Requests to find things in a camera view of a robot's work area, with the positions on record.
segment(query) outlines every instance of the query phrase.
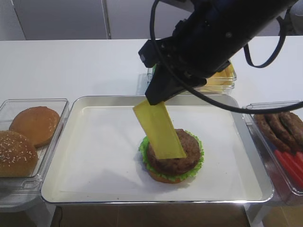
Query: brown floor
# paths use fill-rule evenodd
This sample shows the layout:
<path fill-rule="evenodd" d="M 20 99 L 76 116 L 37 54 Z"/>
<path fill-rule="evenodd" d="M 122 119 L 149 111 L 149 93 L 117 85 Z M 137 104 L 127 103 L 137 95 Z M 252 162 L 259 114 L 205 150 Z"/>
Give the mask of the brown floor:
<path fill-rule="evenodd" d="M 274 207 L 263 219 L 264 227 L 303 227 L 303 206 Z"/>
<path fill-rule="evenodd" d="M 249 227 L 244 208 L 229 204 L 65 206 L 61 227 Z M 59 227 L 57 207 L 52 227 Z M 24 212 L 0 213 L 0 227 L 34 227 Z"/>

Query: clear plastic container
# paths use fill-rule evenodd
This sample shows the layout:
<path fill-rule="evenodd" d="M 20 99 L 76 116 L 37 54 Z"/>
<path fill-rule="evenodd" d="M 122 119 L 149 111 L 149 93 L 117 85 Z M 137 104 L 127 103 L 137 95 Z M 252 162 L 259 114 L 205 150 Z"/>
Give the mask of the clear plastic container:
<path fill-rule="evenodd" d="M 267 109 L 287 106 L 298 103 L 299 101 L 259 103 L 246 106 L 247 109 Z M 303 119 L 303 109 L 292 111 Z M 288 173 L 281 166 L 274 154 L 276 147 L 265 137 L 256 125 L 253 115 L 245 114 L 244 119 L 255 142 L 260 155 L 262 156 L 267 172 L 275 186 L 277 193 L 282 201 L 289 205 L 303 203 L 303 188 L 298 187 Z"/>
<path fill-rule="evenodd" d="M 42 181 L 53 157 L 56 143 L 69 114 L 67 99 L 14 99 L 0 106 L 0 131 L 8 130 L 18 113 L 35 106 L 47 106 L 60 115 L 57 128 L 49 145 L 37 149 L 38 162 L 28 177 L 0 177 L 0 193 L 29 194 L 39 193 Z"/>
<path fill-rule="evenodd" d="M 147 70 L 147 83 L 152 80 L 154 68 Z M 237 80 L 237 75 L 233 69 L 232 64 L 229 65 L 222 72 L 214 74 L 207 79 L 207 84 L 203 87 L 196 88 L 197 91 L 206 94 L 223 94 L 229 95 L 235 87 L 234 82 Z"/>

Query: black cable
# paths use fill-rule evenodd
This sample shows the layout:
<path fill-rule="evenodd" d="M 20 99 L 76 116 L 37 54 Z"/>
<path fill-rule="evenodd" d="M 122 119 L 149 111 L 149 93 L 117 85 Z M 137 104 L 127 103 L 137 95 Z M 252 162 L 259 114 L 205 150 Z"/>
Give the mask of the black cable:
<path fill-rule="evenodd" d="M 293 105 L 289 105 L 289 106 L 284 106 L 284 107 L 279 107 L 279 108 L 273 108 L 273 109 L 262 109 L 262 110 L 249 110 L 249 109 L 241 109 L 241 108 L 237 108 L 234 106 L 229 106 L 229 105 L 225 105 L 223 103 L 217 102 L 205 95 L 203 95 L 202 93 L 196 91 L 195 89 L 193 89 L 191 86 L 187 85 L 184 81 L 182 81 L 174 72 L 173 70 L 170 68 L 169 64 L 166 62 L 166 60 L 164 59 L 163 55 L 161 54 L 161 51 L 159 50 L 159 47 L 156 43 L 156 37 L 155 37 L 155 31 L 154 31 L 154 26 L 155 26 L 155 16 L 156 16 L 156 8 L 157 5 L 159 3 L 160 0 L 155 0 L 152 8 L 151 8 L 151 20 L 150 20 L 150 35 L 151 35 L 151 43 L 157 53 L 157 56 L 160 60 L 160 62 L 167 68 L 167 70 L 170 72 L 170 74 L 172 75 L 172 77 L 180 84 L 182 85 L 182 87 L 184 89 L 186 89 L 187 91 L 189 91 L 191 94 L 197 96 L 198 98 L 204 100 L 205 102 L 214 105 L 216 107 L 219 107 L 221 109 L 224 110 L 228 110 L 231 112 L 236 112 L 236 113 L 241 113 L 241 114 L 276 114 L 276 113 L 280 113 L 280 112 L 286 112 L 286 111 L 291 111 L 291 110 L 295 110 L 295 109 L 299 109 L 303 107 L 303 102 L 298 102 L 296 104 Z"/>
<path fill-rule="evenodd" d="M 58 208 L 61 210 L 61 217 L 59 219 L 59 227 L 61 227 L 61 221 L 63 219 L 63 209 L 62 209 L 62 207 L 59 207 L 59 206 L 58 206 Z"/>
<path fill-rule="evenodd" d="M 250 48 L 249 48 L 248 44 L 246 44 L 244 46 L 244 54 L 245 54 L 245 58 L 246 58 L 248 65 L 258 68 L 258 69 L 265 68 L 268 65 L 270 65 L 276 59 L 276 57 L 279 55 L 279 53 L 283 47 L 283 44 L 285 42 L 285 39 L 286 39 L 287 28 L 286 28 L 286 24 L 284 23 L 284 21 L 281 17 L 277 17 L 277 21 L 279 22 L 279 25 L 280 25 L 280 32 L 279 32 L 280 38 L 279 38 L 279 42 L 278 42 L 274 52 L 269 57 L 269 59 L 262 65 L 254 65 L 252 63 L 251 56 L 250 56 Z"/>

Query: hamburger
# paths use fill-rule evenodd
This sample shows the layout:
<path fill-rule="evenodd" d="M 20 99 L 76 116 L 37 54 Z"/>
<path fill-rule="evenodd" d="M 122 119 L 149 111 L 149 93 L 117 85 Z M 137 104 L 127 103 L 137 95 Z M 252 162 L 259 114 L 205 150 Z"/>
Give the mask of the hamburger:
<path fill-rule="evenodd" d="M 188 177 L 194 177 L 202 167 L 204 152 L 202 142 L 183 129 L 176 129 L 186 158 L 157 159 L 154 150 L 145 137 L 139 146 L 143 163 L 149 175 L 162 183 L 180 183 Z"/>

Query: lettuce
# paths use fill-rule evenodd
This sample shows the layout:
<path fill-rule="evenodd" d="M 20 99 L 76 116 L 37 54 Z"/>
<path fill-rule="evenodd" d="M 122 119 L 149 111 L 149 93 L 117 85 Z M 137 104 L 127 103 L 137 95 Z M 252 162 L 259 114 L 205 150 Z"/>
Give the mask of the lettuce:
<path fill-rule="evenodd" d="M 194 177 L 199 169 L 201 169 L 202 167 L 202 163 L 204 162 L 204 150 L 203 150 L 203 147 L 202 147 L 202 142 L 198 139 L 197 136 L 193 135 L 192 133 L 188 132 L 188 131 L 185 131 L 187 132 L 188 134 L 190 134 L 191 136 L 193 136 L 199 143 L 199 148 L 200 148 L 200 152 L 201 152 L 201 156 L 200 156 L 200 159 L 197 163 L 197 165 L 189 170 L 188 172 L 184 173 L 184 174 L 181 174 L 181 175 L 176 175 L 176 176 L 171 176 L 171 175 L 165 175 L 165 174 L 160 174 L 158 173 L 148 162 L 148 159 L 147 159 L 147 148 L 148 148 L 148 144 L 149 144 L 149 139 L 147 138 L 147 136 L 143 139 L 143 141 L 141 142 L 140 146 L 139 146 L 139 151 L 141 152 L 142 154 L 142 160 L 143 160 L 143 163 L 145 163 L 146 165 L 146 168 L 150 171 L 153 171 L 156 175 L 160 176 L 160 177 L 163 177 L 165 179 L 168 179 L 170 181 L 176 181 L 177 179 L 180 179 L 180 180 L 185 180 L 186 178 L 188 177 Z"/>

